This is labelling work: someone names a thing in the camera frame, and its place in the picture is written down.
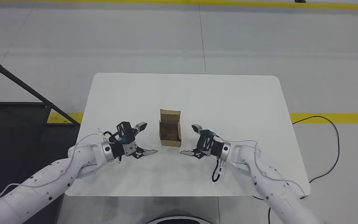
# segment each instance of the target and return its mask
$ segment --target cardboard box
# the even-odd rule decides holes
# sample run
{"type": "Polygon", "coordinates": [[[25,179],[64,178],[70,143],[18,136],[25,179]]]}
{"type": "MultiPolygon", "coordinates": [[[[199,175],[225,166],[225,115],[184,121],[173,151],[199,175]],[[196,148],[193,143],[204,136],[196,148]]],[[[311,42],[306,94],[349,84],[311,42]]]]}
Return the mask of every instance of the cardboard box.
{"type": "Polygon", "coordinates": [[[163,146],[181,146],[180,111],[161,109],[159,137],[163,146]]]}

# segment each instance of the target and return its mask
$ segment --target white circular base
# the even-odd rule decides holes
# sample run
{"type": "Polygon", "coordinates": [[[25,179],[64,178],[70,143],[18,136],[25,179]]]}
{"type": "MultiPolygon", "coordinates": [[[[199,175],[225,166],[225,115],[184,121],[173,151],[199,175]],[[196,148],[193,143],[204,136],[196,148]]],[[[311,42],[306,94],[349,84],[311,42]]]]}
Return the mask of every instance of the white circular base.
{"type": "Polygon", "coordinates": [[[189,216],[172,216],[166,218],[159,218],[147,224],[212,224],[212,223],[204,221],[200,218],[194,218],[189,216]]]}

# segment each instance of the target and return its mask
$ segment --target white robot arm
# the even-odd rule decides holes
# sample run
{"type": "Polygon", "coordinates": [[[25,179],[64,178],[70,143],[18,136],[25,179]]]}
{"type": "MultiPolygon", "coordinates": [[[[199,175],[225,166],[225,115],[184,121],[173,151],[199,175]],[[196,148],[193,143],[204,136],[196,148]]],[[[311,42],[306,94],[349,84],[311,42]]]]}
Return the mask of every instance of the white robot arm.
{"type": "Polygon", "coordinates": [[[145,150],[135,143],[134,136],[146,126],[146,123],[139,123],[132,129],[129,122],[122,122],[117,126],[120,133],[108,132],[111,135],[109,141],[104,138],[98,144],[71,147],[68,158],[52,162],[0,198],[0,223],[25,222],[62,195],[76,178],[90,175],[116,158],[120,161],[122,155],[141,158],[156,153],[157,150],[145,150]]]}
{"type": "Polygon", "coordinates": [[[264,163],[259,155],[256,155],[259,153],[253,147],[239,146],[238,158],[247,165],[252,184],[259,195],[283,223],[323,224],[323,221],[302,204],[300,196],[288,182],[277,181],[283,180],[284,177],[275,168],[264,163]]]}
{"type": "Polygon", "coordinates": [[[181,154],[201,159],[204,156],[216,156],[217,165],[212,181],[220,178],[223,165],[228,160],[236,169],[251,177],[252,184],[270,208],[285,224],[323,224],[323,222],[301,203],[300,196],[288,181],[272,166],[260,159],[260,151],[254,141],[227,142],[214,132],[193,124],[193,130],[200,134],[194,150],[182,151],[181,154]],[[219,174],[214,178],[217,168],[219,174]]]}

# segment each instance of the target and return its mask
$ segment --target black frame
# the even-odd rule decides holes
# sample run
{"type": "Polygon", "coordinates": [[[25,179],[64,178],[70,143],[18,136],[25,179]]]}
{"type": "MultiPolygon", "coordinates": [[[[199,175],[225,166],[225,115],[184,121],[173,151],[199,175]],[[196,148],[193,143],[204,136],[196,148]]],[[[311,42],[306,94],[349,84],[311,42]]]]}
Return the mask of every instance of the black frame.
{"type": "Polygon", "coordinates": [[[36,90],[31,88],[28,84],[24,83],[21,79],[17,78],[10,71],[6,70],[2,65],[0,65],[0,73],[3,74],[4,76],[6,76],[7,78],[9,78],[14,83],[21,86],[24,90],[31,93],[33,96],[35,96],[39,100],[41,100],[44,104],[46,104],[46,106],[49,108],[49,110],[54,109],[57,113],[64,116],[66,119],[68,119],[70,122],[72,122],[72,124],[74,124],[75,126],[81,125],[77,121],[75,121],[73,118],[71,118],[68,114],[66,114],[63,110],[61,110],[56,105],[54,105],[52,102],[50,102],[48,99],[43,97],[43,95],[36,92],[36,90]]]}

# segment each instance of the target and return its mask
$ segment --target white table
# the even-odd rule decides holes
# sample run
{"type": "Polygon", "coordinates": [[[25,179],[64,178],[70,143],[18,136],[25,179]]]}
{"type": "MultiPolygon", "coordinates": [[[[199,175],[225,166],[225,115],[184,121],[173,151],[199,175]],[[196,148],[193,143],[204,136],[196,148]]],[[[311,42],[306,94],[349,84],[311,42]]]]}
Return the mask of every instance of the white table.
{"type": "MultiPolygon", "coordinates": [[[[76,180],[71,196],[244,196],[257,195],[249,177],[229,164],[216,183],[214,156],[181,155],[193,149],[202,125],[224,139],[259,141],[262,158],[310,193],[307,174],[279,80],[274,76],[99,73],[93,78],[78,139],[116,131],[121,121],[147,122],[136,142],[159,152],[137,160],[124,157],[96,174],[76,180]],[[181,148],[161,146],[159,110],[181,111],[181,148]]],[[[86,142],[94,143],[97,136],[86,142]]]]}

